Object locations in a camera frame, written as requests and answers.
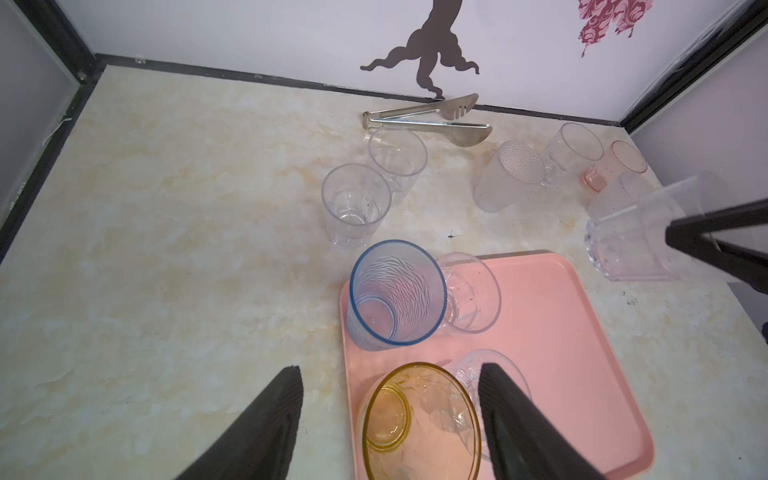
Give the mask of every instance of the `pink tray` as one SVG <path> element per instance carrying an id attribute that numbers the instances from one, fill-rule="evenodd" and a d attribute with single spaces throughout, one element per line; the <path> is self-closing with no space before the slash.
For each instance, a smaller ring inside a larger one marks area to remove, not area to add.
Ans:
<path id="1" fill-rule="evenodd" d="M 498 350 L 522 371 L 535 405 L 610 480 L 648 470 L 654 442 L 574 267 L 555 253 L 511 254 L 483 260 L 502 289 L 497 323 L 479 335 L 435 335 L 414 346 L 367 352 L 346 331 L 349 282 L 342 288 L 346 389 L 355 472 L 362 464 L 357 414 L 369 387 L 408 362 L 444 366 L 475 349 Z M 483 461 L 481 479 L 492 479 Z"/>

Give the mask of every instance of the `tongs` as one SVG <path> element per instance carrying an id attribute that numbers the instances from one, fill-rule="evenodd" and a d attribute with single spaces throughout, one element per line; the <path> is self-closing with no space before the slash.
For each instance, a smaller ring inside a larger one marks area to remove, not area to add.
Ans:
<path id="1" fill-rule="evenodd" d="M 482 124 L 463 124 L 456 120 L 470 111 L 478 101 L 477 94 L 452 100 L 437 101 L 435 103 L 418 105 L 415 107 L 397 108 L 395 110 L 367 111 L 362 114 L 362 125 L 365 129 L 379 128 L 386 125 L 408 128 L 417 131 L 431 131 L 443 134 L 459 147 L 471 147 L 477 145 L 491 134 L 493 127 Z M 416 115 L 424 115 L 438 112 L 452 122 L 412 120 Z"/>

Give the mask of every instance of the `drinking glass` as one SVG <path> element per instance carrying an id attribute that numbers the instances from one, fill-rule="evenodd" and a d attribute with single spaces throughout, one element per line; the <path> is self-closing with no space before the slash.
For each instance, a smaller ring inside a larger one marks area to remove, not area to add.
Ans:
<path id="1" fill-rule="evenodd" d="M 504 370 L 509 378 L 515 382 L 518 388 L 531 399 L 531 389 L 528 388 L 528 382 L 525 381 L 520 369 L 509 358 L 503 354 L 490 349 L 480 349 L 468 353 L 463 358 L 449 363 L 447 369 L 467 390 L 472 405 L 478 413 L 480 422 L 480 432 L 482 436 L 482 458 L 491 461 L 491 455 L 488 451 L 488 441 L 485 439 L 485 428 L 483 427 L 482 411 L 480 409 L 480 395 L 478 394 L 478 385 L 480 383 L 480 370 L 483 363 L 495 363 Z"/>
<path id="2" fill-rule="evenodd" d="M 373 167 L 386 179 L 392 203 L 398 204 L 427 166 L 427 147 L 412 131 L 381 127 L 368 140 Z"/>
<path id="3" fill-rule="evenodd" d="M 594 167 L 584 172 L 583 178 L 587 186 L 599 192 L 622 172 L 644 174 L 647 170 L 648 163 L 643 158 L 643 154 L 627 142 L 617 140 L 611 144 L 603 158 Z"/>
<path id="4" fill-rule="evenodd" d="M 653 186 L 643 177 L 634 172 L 624 172 L 592 200 L 588 208 L 589 216 L 605 217 L 629 207 L 652 191 Z"/>
<path id="5" fill-rule="evenodd" d="M 328 237 L 347 250 L 364 247 L 392 205 L 386 180 L 366 165 L 331 170 L 323 181 L 322 196 Z"/>
<path id="6" fill-rule="evenodd" d="M 579 175 L 603 157 L 603 144 L 588 128 L 574 123 L 560 127 L 542 154 L 546 169 L 544 185 L 557 187 Z"/>
<path id="7" fill-rule="evenodd" d="M 703 215 L 736 203 L 723 179 L 703 172 L 655 190 L 623 210 L 589 220 L 584 242 L 592 265 L 609 280 L 734 281 L 727 273 L 669 247 L 666 231 L 672 220 Z M 712 236 L 745 247 L 754 245 L 748 230 L 717 232 Z"/>
<path id="8" fill-rule="evenodd" d="M 502 311 L 502 291 L 491 269 L 477 257 L 454 252 L 437 259 L 448 306 L 442 325 L 461 333 L 482 333 L 491 328 Z"/>
<path id="9" fill-rule="evenodd" d="M 368 478 L 475 480 L 481 432 L 461 383 L 437 365 L 400 366 L 377 382 L 358 413 Z"/>
<path id="10" fill-rule="evenodd" d="M 504 142 L 475 188 L 475 203 L 486 212 L 498 212 L 530 197 L 544 175 L 544 162 L 532 148 L 517 141 Z"/>
<path id="11" fill-rule="evenodd" d="M 346 328 L 364 350 L 414 345 L 440 326 L 447 299 L 440 267 L 428 253 L 404 240 L 385 240 L 355 263 Z"/>

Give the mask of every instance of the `blue cup rim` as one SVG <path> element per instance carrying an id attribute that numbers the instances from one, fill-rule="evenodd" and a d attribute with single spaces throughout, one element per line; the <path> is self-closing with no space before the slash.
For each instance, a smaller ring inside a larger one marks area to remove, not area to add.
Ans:
<path id="1" fill-rule="evenodd" d="M 440 274 L 440 281 L 442 282 L 442 292 L 443 292 L 443 298 L 442 298 L 442 312 L 440 313 L 440 316 L 438 317 L 438 321 L 426 334 L 419 337 L 418 339 L 412 340 L 410 342 L 398 342 L 395 340 L 386 339 L 383 336 L 380 336 L 378 333 L 374 332 L 371 327 L 368 326 L 365 322 L 362 321 L 362 318 L 360 318 L 360 312 L 357 310 L 357 306 L 355 305 L 355 294 L 354 294 L 354 284 L 355 284 L 355 273 L 357 272 L 357 267 L 360 265 L 360 262 L 363 258 L 365 258 L 368 253 L 371 252 L 371 250 L 380 247 L 382 245 L 386 245 L 387 243 L 404 243 L 405 245 L 408 245 L 410 247 L 416 248 L 421 253 L 424 253 L 424 255 L 429 258 L 432 261 L 432 265 L 435 266 L 435 269 Z M 353 312 L 355 312 L 355 319 L 360 322 L 362 327 L 366 329 L 368 333 L 370 333 L 373 338 L 384 342 L 388 345 L 394 345 L 394 346 L 410 346 L 415 345 L 416 343 L 422 342 L 426 339 L 428 339 L 440 326 L 440 323 L 442 323 L 442 319 L 445 316 L 445 308 L 448 305 L 448 287 L 445 285 L 445 277 L 442 275 L 442 270 L 440 270 L 440 266 L 437 264 L 434 258 L 432 258 L 432 255 L 427 253 L 426 250 L 421 248 L 420 246 L 416 245 L 415 243 L 411 243 L 406 240 L 384 240 L 382 242 L 378 242 L 375 245 L 371 245 L 368 247 L 368 249 L 360 255 L 360 258 L 357 259 L 355 262 L 355 266 L 352 268 L 352 275 L 349 276 L 349 304 L 352 306 Z"/>

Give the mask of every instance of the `wall decal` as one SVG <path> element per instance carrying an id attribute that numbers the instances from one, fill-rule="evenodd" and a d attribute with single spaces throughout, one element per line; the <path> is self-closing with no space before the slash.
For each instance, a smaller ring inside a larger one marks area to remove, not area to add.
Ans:
<path id="1" fill-rule="evenodd" d="M 579 15 L 588 18 L 578 36 L 584 43 L 581 57 L 584 57 L 589 45 L 598 43 L 605 36 L 611 22 L 616 22 L 617 35 L 629 30 L 631 38 L 634 24 L 643 18 L 653 3 L 654 0 L 579 0 Z"/>
<path id="2" fill-rule="evenodd" d="M 437 65 L 438 54 L 440 54 L 440 63 L 446 67 L 453 67 L 458 71 L 474 68 L 475 73 L 480 74 L 480 68 L 475 62 L 466 61 L 462 57 L 458 38 L 451 32 L 451 25 L 456 20 L 461 7 L 462 0 L 432 0 L 432 11 L 427 21 L 411 34 L 405 47 L 394 47 L 387 58 L 377 58 L 370 65 L 360 67 L 360 70 L 371 71 L 376 67 L 392 68 L 403 60 L 420 58 L 416 83 L 419 87 L 434 93 L 435 98 L 442 100 L 442 89 L 436 87 L 429 77 Z"/>

